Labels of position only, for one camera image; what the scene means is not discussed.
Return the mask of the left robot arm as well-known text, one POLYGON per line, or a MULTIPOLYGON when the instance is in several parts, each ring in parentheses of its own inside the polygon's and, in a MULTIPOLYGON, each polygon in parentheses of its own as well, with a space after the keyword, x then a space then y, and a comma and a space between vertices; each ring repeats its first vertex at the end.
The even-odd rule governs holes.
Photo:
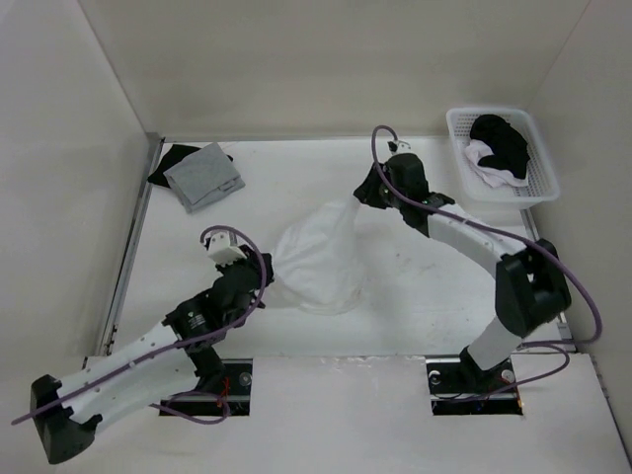
POLYGON ((244 325, 274 279, 273 258, 241 246, 212 287, 180 303, 145 335, 73 374, 45 374, 31 385, 30 409, 49 464, 85 451, 96 435, 170 396, 211 393, 225 372, 214 349, 244 325))

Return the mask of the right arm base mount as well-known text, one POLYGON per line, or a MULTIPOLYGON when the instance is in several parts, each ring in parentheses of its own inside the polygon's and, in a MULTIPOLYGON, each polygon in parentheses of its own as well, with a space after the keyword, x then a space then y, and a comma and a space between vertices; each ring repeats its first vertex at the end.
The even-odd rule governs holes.
POLYGON ((431 409, 435 416, 523 414, 516 388, 497 393, 497 390, 516 382, 509 359, 479 381, 467 381, 455 357, 427 358, 426 370, 431 409))

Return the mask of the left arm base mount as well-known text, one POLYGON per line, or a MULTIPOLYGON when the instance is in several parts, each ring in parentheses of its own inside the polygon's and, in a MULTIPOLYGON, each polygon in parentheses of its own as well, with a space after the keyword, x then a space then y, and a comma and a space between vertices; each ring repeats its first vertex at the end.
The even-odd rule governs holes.
POLYGON ((172 397, 160 401, 160 416, 174 416, 174 412, 202 422, 219 420, 224 415, 224 405, 230 417, 248 417, 251 408, 251 389, 254 364, 251 358, 224 359, 224 375, 212 386, 196 388, 194 394, 172 397))

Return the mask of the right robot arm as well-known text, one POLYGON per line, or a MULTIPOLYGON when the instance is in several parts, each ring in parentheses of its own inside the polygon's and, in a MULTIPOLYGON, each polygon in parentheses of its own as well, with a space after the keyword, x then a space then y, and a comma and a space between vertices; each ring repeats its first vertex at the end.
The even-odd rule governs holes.
POLYGON ((523 340, 572 302, 564 274, 551 262, 555 247, 541 239, 535 249, 482 229, 453 198, 432 192, 413 153, 371 167, 353 196, 369 207, 395 208, 404 222, 478 264, 495 281, 495 316, 459 354, 456 380, 480 393, 523 340))

